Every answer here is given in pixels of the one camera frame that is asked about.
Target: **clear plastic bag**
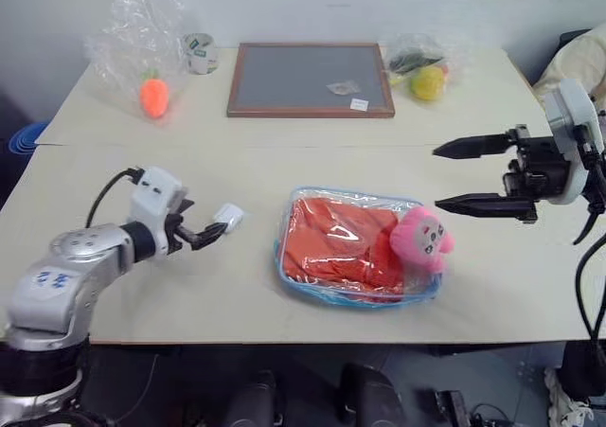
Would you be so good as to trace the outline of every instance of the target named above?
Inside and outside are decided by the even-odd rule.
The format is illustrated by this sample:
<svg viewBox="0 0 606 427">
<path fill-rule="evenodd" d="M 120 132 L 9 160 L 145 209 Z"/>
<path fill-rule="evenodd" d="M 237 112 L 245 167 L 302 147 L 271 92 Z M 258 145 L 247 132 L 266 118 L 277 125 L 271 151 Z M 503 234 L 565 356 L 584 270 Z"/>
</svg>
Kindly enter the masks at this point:
<svg viewBox="0 0 606 427">
<path fill-rule="evenodd" d="M 276 266 L 291 287 L 331 304 L 388 307 L 433 298 L 441 274 L 401 262 L 389 237 L 420 203 L 322 187 L 291 196 Z"/>
<path fill-rule="evenodd" d="M 436 100 L 453 77 L 460 76 L 463 51 L 427 34 L 402 34 L 387 44 L 385 70 L 392 87 L 404 85 L 416 98 Z"/>
<path fill-rule="evenodd" d="M 115 0 L 111 14 L 109 25 L 85 41 L 101 87 L 158 118 L 187 78 L 182 2 Z"/>
</svg>

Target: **white wall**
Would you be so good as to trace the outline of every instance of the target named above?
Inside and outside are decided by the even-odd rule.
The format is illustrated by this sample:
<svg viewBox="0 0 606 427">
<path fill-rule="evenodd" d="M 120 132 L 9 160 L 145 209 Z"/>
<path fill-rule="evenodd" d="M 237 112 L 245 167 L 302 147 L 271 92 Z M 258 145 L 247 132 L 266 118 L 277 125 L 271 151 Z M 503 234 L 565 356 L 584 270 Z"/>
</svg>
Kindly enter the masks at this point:
<svg viewBox="0 0 606 427">
<path fill-rule="evenodd" d="M 560 33 L 606 21 L 606 0 L 186 1 L 221 45 L 428 32 L 502 46 L 532 79 Z M 53 116 L 86 65 L 82 36 L 103 25 L 111 2 L 0 0 L 0 89 L 33 119 Z"/>
</svg>

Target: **tape roll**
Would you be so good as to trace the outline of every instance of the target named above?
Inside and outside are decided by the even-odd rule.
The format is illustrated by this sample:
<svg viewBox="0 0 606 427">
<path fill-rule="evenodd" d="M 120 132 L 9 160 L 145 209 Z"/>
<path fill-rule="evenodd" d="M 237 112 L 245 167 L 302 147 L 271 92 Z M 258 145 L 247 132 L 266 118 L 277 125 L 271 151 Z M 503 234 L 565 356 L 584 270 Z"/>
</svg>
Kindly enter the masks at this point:
<svg viewBox="0 0 606 427">
<path fill-rule="evenodd" d="M 203 33 L 188 34 L 185 43 L 189 72 L 205 75 L 217 69 L 219 57 L 212 36 Z"/>
</svg>

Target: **table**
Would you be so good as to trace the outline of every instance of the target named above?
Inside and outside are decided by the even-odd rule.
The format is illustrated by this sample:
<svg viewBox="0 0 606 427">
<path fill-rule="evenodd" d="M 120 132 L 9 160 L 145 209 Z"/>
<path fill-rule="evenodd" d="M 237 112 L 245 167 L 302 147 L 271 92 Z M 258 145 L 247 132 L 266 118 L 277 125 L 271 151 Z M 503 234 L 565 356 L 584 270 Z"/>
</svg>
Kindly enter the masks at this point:
<svg viewBox="0 0 606 427">
<path fill-rule="evenodd" d="M 217 74 L 228 70 L 229 56 L 222 52 Z M 428 204 L 461 193 L 502 191 L 500 178 L 510 157 L 454 162 L 431 154 L 435 144 L 449 138 L 502 132 L 518 123 L 534 134 L 546 132 L 540 106 L 505 54 L 489 50 L 475 59 L 487 64 L 472 68 L 471 78 L 473 71 L 493 69 L 485 83 L 454 85 L 435 108 L 396 98 L 393 120 L 228 120 L 223 118 L 227 74 L 217 75 L 214 89 L 208 84 L 213 77 L 194 78 L 182 96 L 181 117 L 166 129 L 95 103 L 82 86 L 90 77 L 85 74 L 41 137 L 43 145 L 0 214 L 0 301 L 6 305 L 10 287 L 55 235 L 83 226 L 90 204 L 111 175 L 128 166 L 157 165 L 189 186 L 189 198 L 196 201 L 186 213 L 189 227 L 208 224 L 224 202 L 240 205 L 247 215 L 236 232 L 212 246 L 197 253 L 183 250 L 161 263 L 139 263 L 108 288 L 96 308 L 95 342 L 584 338 L 573 275 L 588 244 L 570 245 L 586 217 L 583 201 L 566 207 L 541 204 L 540 220 L 533 226 L 441 214 L 456 248 L 448 256 L 442 291 L 430 303 L 380 311 L 334 308 L 293 294 L 277 278 L 274 240 L 289 193 L 297 186 L 412 196 Z M 489 102 L 477 102 L 483 113 L 469 97 L 480 89 Z M 195 93 L 201 91 L 214 96 L 208 107 L 196 108 Z M 457 107 L 452 97 L 470 109 Z M 503 116 L 508 122 L 502 122 Z M 97 221 L 120 223 L 131 189 L 128 183 L 118 185 L 101 204 Z M 592 261 L 590 273 L 597 275 L 602 262 Z M 588 277 L 590 290 L 594 283 Z M 0 311 L 0 321 L 6 322 L 5 315 Z"/>
</svg>

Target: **pink plush toy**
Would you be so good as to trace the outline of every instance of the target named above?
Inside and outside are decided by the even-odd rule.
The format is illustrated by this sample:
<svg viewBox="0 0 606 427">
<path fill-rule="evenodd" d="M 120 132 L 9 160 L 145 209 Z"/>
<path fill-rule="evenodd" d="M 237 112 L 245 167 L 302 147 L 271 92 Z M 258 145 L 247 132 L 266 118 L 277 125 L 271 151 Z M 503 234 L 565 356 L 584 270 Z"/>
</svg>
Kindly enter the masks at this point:
<svg viewBox="0 0 606 427">
<path fill-rule="evenodd" d="M 444 270 L 441 254 L 455 247 L 437 217 L 423 206 L 412 208 L 401 218 L 389 236 L 391 249 L 404 263 L 414 263 L 431 273 Z"/>
</svg>

